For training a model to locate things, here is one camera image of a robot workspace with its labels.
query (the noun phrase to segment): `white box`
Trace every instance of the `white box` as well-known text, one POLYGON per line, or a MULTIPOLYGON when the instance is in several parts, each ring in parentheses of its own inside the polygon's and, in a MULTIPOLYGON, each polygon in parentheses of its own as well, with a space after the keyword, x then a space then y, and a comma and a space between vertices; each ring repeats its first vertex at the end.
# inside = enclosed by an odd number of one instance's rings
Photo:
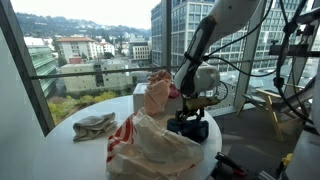
MULTIPOLYGON (((137 112, 144 107, 144 92, 147 89, 148 83, 138 83, 133 92, 133 110, 137 112)), ((166 114, 176 114, 177 109, 182 109, 182 97, 174 99, 168 98, 167 104, 164 108, 166 114)))

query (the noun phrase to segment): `red and white cloth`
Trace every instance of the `red and white cloth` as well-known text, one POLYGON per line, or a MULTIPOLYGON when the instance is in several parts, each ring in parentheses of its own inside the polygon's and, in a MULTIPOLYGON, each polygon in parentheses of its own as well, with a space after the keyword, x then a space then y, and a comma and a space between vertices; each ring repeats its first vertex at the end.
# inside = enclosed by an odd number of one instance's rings
POLYGON ((110 179, 175 179, 202 159, 200 144, 159 127, 144 108, 108 139, 110 179))

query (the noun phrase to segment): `chair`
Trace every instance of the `chair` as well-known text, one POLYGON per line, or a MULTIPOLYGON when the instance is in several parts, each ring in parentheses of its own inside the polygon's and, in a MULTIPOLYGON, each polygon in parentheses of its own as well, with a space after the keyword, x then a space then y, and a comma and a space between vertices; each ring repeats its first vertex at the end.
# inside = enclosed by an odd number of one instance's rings
MULTIPOLYGON (((297 95, 293 94, 287 97, 288 102, 295 109, 299 109, 299 111, 301 111, 306 117, 308 117, 308 110, 304 103, 312 98, 314 84, 315 77, 313 77, 304 88, 298 87, 297 95)), ((240 115, 246 103, 251 103, 257 108, 267 111, 280 141, 283 141, 281 130, 284 130, 285 127, 292 125, 294 122, 301 121, 296 114, 291 112, 290 108, 285 104, 280 95, 272 91, 256 89, 255 94, 243 94, 242 96, 244 97, 244 100, 240 109, 238 110, 237 116, 240 115), (278 118, 279 114, 285 114, 291 119, 281 122, 278 118)))

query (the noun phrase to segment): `railing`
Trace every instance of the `railing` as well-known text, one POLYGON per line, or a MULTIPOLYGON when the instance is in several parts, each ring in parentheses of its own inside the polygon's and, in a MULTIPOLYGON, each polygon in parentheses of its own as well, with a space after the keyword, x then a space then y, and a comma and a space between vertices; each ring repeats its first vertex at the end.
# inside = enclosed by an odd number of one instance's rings
MULTIPOLYGON (((270 61, 276 60, 276 58, 266 58, 266 59, 255 59, 254 62, 270 61)), ((249 63, 251 60, 240 60, 240 61, 230 61, 232 64, 237 63, 249 63)), ((225 62, 214 62, 210 65, 219 65, 227 64, 225 62)), ((50 75, 41 75, 41 76, 31 76, 32 80, 36 79, 49 79, 49 78, 61 78, 61 77, 73 77, 73 76, 85 76, 85 75, 100 75, 100 74, 111 74, 111 73, 122 73, 122 72, 134 72, 134 71, 152 71, 166 69, 163 67, 152 67, 152 68, 132 68, 132 69, 118 69, 118 70, 107 70, 107 71, 93 71, 93 72, 80 72, 80 73, 65 73, 65 74, 50 74, 50 75)))

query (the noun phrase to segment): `building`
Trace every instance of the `building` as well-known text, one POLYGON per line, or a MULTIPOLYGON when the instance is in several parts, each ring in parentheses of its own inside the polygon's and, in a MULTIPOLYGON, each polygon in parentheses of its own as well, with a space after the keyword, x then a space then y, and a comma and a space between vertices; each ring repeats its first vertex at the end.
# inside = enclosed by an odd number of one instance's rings
MULTIPOLYGON (((284 3, 288 15, 291 19, 298 5, 298 0, 284 3)), ((172 49, 171 65, 178 66, 184 59, 188 45, 198 27, 201 19, 207 16, 214 5, 214 0, 175 0, 172 1, 172 49)), ((271 40, 282 39, 284 20, 282 19, 281 9, 278 1, 274 1, 272 9, 262 25, 255 59, 270 58, 268 55, 271 40)), ((151 11, 151 31, 152 31, 152 63, 156 66, 162 65, 162 17, 161 3, 155 6, 151 11)), ((215 42, 207 51, 214 51, 247 33, 247 26, 238 32, 226 36, 215 42)), ((295 35, 291 38, 291 43, 295 42, 295 35)), ((228 61, 242 60, 245 41, 238 41, 215 53, 216 56, 228 61)), ((209 64, 219 63, 221 60, 210 60, 209 64)), ((216 65, 221 72, 234 71, 235 69, 228 64, 216 65)), ((257 61, 254 68, 274 67, 275 60, 257 61)))
POLYGON ((122 49, 129 49, 129 46, 130 46, 128 42, 122 41, 122 43, 118 42, 116 44, 116 49, 121 48, 121 45, 122 45, 122 49))
POLYGON ((96 49, 98 57, 104 57, 104 53, 106 52, 111 53, 113 56, 115 55, 114 45, 104 40, 100 43, 96 43, 96 49))
MULTIPOLYGON (((137 68, 128 61, 106 60, 87 64, 67 64, 61 67, 61 73, 96 72, 137 68)), ((109 73, 79 77, 65 77, 68 93, 94 90, 132 90, 134 81, 131 73, 109 73)))
POLYGON ((57 40, 59 53, 66 59, 84 54, 88 59, 98 57, 95 41, 87 37, 63 37, 57 40))
POLYGON ((82 64, 83 59, 80 56, 75 55, 74 57, 69 58, 69 63, 70 64, 82 64))
POLYGON ((131 38, 129 41, 129 58, 132 61, 148 61, 150 59, 150 46, 144 37, 131 38))
MULTIPOLYGON (((25 43, 37 76, 57 74, 55 59, 52 56, 52 50, 45 45, 41 38, 25 37, 25 43)), ((45 97, 48 97, 56 88, 55 79, 40 79, 40 85, 45 97)))

